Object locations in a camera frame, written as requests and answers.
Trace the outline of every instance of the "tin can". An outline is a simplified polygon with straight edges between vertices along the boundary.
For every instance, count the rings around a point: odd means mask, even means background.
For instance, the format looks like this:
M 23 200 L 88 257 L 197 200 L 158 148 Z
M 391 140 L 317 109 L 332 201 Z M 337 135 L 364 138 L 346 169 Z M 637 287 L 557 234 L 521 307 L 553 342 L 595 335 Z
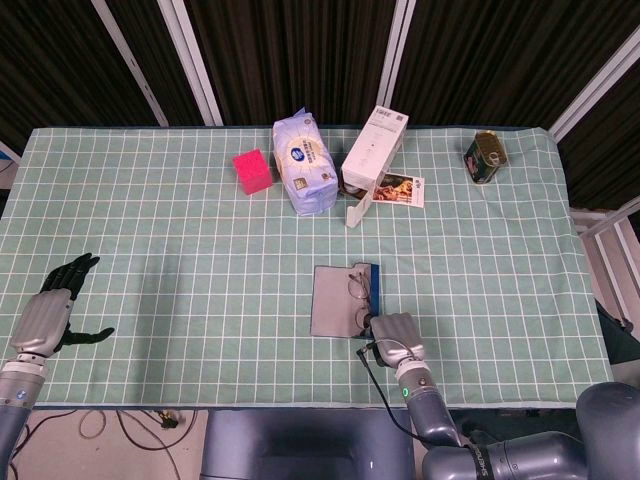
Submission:
M 475 183 L 488 183 L 498 169 L 507 163 L 507 154 L 496 132 L 476 133 L 473 143 L 464 155 L 464 163 Z

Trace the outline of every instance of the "blue logo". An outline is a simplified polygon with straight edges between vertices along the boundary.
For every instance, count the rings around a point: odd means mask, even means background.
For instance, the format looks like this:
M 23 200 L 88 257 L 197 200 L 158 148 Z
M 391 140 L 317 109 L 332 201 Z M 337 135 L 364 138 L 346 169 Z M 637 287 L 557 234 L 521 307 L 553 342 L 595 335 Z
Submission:
M 302 150 L 300 150 L 298 147 L 295 147 L 291 149 L 291 157 L 296 162 L 301 162 L 302 160 L 304 160 L 304 153 L 302 153 Z

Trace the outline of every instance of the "table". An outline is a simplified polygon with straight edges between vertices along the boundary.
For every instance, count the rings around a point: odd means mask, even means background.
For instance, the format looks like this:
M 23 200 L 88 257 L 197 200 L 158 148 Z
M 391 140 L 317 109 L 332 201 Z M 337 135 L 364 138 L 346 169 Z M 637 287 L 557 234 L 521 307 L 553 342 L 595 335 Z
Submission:
M 242 193 L 231 158 L 270 153 L 270 129 L 35 130 L 0 221 L 0 352 L 45 274 L 93 252 L 72 322 L 116 333 L 51 359 L 41 405 L 380 406 L 362 341 L 309 335 L 314 265 L 365 261 L 450 406 L 572 405 L 610 372 L 556 145 L 499 132 L 509 165 L 477 186 L 474 133 L 408 130 L 391 171 L 426 179 L 425 208 L 373 205 L 349 230 L 342 197 L 298 217 L 279 181 Z M 322 130 L 337 160 L 357 134 Z

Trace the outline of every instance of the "eyeglasses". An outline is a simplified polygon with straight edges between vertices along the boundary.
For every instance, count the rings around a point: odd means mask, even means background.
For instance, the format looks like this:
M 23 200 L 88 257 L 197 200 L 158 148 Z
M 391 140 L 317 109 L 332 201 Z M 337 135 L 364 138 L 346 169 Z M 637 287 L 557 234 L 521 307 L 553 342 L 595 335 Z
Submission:
M 362 272 L 357 274 L 349 274 L 349 283 L 347 284 L 349 295 L 358 300 L 362 300 L 363 305 L 356 310 L 353 321 L 362 329 L 361 335 L 364 335 L 365 330 L 369 328 L 369 316 L 371 315 L 371 296 L 369 279 Z

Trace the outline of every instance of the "pink cube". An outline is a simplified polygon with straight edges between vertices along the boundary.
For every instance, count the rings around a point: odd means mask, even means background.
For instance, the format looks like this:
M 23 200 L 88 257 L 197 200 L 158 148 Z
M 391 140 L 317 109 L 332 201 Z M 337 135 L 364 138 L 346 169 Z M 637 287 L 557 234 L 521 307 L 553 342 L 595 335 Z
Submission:
M 251 195 L 273 185 L 269 166 L 259 149 L 234 157 L 233 166 L 238 172 L 242 190 L 246 195 Z

